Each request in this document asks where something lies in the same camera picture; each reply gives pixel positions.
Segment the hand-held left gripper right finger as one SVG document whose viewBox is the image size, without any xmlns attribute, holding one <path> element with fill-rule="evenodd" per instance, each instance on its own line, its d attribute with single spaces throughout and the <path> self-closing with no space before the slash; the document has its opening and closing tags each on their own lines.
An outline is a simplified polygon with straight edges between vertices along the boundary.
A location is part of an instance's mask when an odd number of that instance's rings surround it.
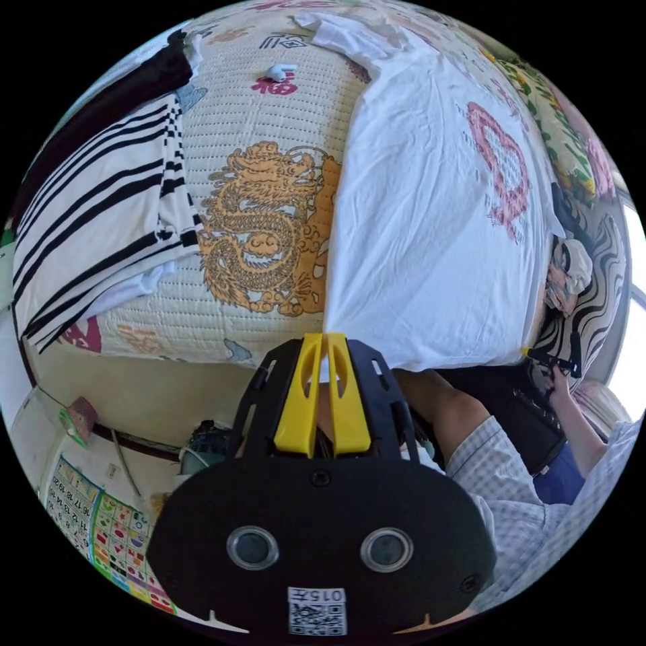
<svg viewBox="0 0 646 646">
<path fill-rule="evenodd" d="M 369 449 L 369 430 L 345 335 L 328 334 L 327 353 L 334 455 L 365 453 Z"/>
</svg>

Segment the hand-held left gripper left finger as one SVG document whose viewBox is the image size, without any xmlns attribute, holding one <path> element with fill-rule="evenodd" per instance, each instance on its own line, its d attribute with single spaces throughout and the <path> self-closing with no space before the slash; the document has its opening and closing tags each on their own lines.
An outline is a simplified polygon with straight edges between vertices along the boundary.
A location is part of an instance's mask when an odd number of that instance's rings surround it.
<svg viewBox="0 0 646 646">
<path fill-rule="evenodd" d="M 274 436 L 286 454 L 314 457 L 323 334 L 305 334 L 296 354 L 283 410 Z"/>
</svg>

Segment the person's right hand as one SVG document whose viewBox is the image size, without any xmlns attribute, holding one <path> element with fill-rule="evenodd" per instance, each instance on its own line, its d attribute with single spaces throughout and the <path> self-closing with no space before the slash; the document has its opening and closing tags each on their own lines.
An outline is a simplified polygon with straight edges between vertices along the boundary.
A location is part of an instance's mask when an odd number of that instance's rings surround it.
<svg viewBox="0 0 646 646">
<path fill-rule="evenodd" d="M 558 365 L 553 365 L 548 370 L 545 377 L 545 386 L 548 401 L 555 411 L 573 403 L 568 380 Z"/>
</svg>

